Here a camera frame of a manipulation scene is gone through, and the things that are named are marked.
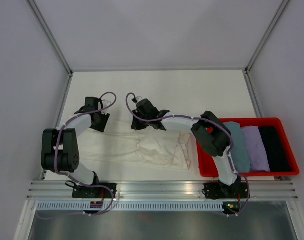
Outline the white t shirt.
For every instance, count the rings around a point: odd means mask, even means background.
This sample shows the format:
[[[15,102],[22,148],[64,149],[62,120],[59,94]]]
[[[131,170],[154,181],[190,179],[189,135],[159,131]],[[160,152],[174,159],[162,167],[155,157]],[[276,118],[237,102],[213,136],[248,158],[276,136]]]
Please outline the white t shirt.
[[[190,135],[148,127],[135,131],[127,122],[110,121],[104,132],[87,129],[77,138],[84,161],[187,171]]]

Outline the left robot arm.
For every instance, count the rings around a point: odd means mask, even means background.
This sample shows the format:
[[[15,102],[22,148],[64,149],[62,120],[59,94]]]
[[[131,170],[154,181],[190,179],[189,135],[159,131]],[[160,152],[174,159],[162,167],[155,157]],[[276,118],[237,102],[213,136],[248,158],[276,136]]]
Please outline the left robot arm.
[[[100,195],[101,186],[97,174],[80,162],[77,138],[87,129],[104,132],[110,117],[106,112],[110,104],[101,98],[86,97],[84,106],[70,120],[42,133],[42,168],[84,184],[83,191],[90,198]]]

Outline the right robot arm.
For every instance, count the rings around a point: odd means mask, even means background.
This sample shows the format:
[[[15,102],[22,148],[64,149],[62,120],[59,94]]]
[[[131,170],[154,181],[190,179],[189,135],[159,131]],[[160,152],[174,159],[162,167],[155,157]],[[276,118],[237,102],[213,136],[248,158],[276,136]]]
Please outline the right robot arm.
[[[139,131],[152,127],[160,131],[180,131],[194,136],[203,152],[210,155],[218,172],[220,192],[230,198],[240,185],[240,177],[234,167],[231,149],[234,142],[229,130],[210,111],[200,117],[173,114],[168,110],[157,110],[148,99],[134,96],[136,109],[131,128]]]

